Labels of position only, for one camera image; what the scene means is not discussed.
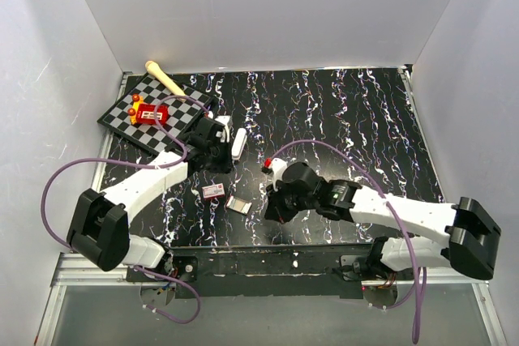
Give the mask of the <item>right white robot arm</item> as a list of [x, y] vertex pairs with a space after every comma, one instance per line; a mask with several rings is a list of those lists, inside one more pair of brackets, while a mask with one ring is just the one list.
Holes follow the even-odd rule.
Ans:
[[377, 224], [411, 237], [379, 237], [369, 255], [354, 265], [361, 276], [385, 279], [414, 267], [449, 267], [475, 280], [491, 280], [495, 272], [501, 229], [475, 199], [458, 203], [427, 203], [376, 190], [347, 180], [326, 180], [308, 164], [287, 164], [274, 158], [264, 163], [266, 220], [281, 224], [313, 210], [322, 217], [352, 224]]

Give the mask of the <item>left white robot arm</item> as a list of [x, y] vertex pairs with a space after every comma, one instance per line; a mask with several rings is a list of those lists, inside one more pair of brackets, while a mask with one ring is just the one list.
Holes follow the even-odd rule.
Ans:
[[185, 160], [175, 150], [159, 153], [151, 164], [102, 192], [84, 191], [76, 204], [66, 242], [96, 264], [111, 271], [120, 264], [144, 267], [156, 281], [173, 270], [162, 244], [129, 233], [131, 222], [159, 195], [206, 170], [229, 173], [233, 168], [231, 117], [202, 117], [184, 137]]

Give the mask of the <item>red white staple box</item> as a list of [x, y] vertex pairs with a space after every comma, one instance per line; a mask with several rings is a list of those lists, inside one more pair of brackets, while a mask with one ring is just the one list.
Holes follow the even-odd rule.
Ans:
[[225, 196], [225, 189], [221, 183], [210, 186], [203, 186], [202, 194], [204, 199], [219, 198]]

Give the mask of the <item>black white chessboard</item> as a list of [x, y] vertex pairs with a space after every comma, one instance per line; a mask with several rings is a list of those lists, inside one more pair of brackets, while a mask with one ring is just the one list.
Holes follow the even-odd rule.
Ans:
[[156, 156], [172, 143], [173, 137], [178, 139], [192, 130], [204, 110], [216, 104], [216, 99], [204, 92], [187, 85], [182, 89], [203, 107], [182, 99], [162, 102], [170, 90], [157, 79], [148, 74], [125, 74], [121, 96], [97, 122]]

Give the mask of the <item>open staple box tray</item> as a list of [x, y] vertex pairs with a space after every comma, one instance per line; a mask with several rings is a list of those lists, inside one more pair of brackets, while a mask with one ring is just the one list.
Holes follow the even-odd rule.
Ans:
[[225, 207], [228, 210], [235, 211], [241, 215], [246, 216], [251, 209], [251, 205], [252, 205], [251, 202], [248, 202], [248, 201], [240, 199], [240, 198], [236, 198], [235, 196], [232, 195], [227, 200]]

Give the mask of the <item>red yellow toy bus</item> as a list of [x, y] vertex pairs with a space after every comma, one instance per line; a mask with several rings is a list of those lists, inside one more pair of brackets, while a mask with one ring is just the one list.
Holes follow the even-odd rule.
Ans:
[[169, 118], [166, 105], [150, 105], [144, 103], [144, 98], [139, 94], [131, 96], [131, 107], [127, 110], [132, 125], [155, 125], [159, 122], [166, 124]]

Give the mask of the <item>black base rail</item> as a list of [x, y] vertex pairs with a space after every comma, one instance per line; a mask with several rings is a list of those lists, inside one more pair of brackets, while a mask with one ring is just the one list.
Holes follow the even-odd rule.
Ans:
[[152, 269], [201, 297], [362, 298], [361, 279], [338, 269], [366, 257], [369, 244], [174, 247]]

